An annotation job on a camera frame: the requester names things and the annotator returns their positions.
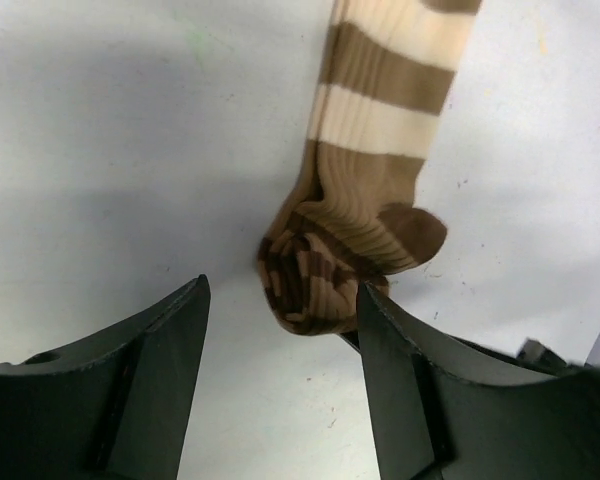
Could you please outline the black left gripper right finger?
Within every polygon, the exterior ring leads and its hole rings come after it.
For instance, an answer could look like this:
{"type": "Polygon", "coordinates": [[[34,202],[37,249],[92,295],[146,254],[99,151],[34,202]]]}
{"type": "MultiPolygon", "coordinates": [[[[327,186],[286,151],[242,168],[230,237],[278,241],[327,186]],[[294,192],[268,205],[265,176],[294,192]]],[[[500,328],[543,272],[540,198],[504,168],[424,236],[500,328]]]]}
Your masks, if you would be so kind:
{"type": "MultiPolygon", "coordinates": [[[[437,330],[371,286],[358,330],[437,330]]],[[[384,479],[600,479],[600,367],[572,375],[415,375],[361,356],[384,479]]]]}

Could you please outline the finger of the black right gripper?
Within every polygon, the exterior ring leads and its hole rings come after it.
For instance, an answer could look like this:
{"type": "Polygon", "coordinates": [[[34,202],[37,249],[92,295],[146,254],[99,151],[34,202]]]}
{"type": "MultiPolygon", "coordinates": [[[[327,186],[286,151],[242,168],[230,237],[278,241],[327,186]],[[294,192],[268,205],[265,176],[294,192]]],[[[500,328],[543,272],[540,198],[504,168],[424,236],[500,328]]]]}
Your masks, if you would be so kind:
{"type": "Polygon", "coordinates": [[[387,369],[408,368],[415,375],[572,375],[588,369],[586,363],[568,362],[533,339],[509,355],[438,330],[367,329],[342,338],[361,356],[371,356],[387,369]]]}

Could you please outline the brown striped sock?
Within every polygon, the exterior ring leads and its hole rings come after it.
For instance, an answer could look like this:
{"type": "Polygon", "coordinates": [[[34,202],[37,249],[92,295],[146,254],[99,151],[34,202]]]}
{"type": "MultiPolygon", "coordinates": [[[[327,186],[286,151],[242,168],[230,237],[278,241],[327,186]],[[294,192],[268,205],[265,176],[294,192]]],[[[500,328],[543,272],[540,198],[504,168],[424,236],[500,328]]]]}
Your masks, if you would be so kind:
{"type": "Polygon", "coordinates": [[[334,4],[294,188],[257,254],[288,332],[357,327],[357,292],[430,261],[447,229],[416,181],[480,10],[477,1],[334,4]]]}

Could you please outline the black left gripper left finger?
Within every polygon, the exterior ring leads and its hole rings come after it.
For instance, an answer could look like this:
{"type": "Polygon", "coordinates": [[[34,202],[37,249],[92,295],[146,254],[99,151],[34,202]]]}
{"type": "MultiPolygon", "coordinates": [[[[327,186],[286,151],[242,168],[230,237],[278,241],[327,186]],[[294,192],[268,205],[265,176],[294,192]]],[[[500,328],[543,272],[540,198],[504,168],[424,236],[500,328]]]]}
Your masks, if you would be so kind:
{"type": "Polygon", "coordinates": [[[205,276],[20,364],[0,363],[0,479],[174,479],[210,309],[205,276]]]}

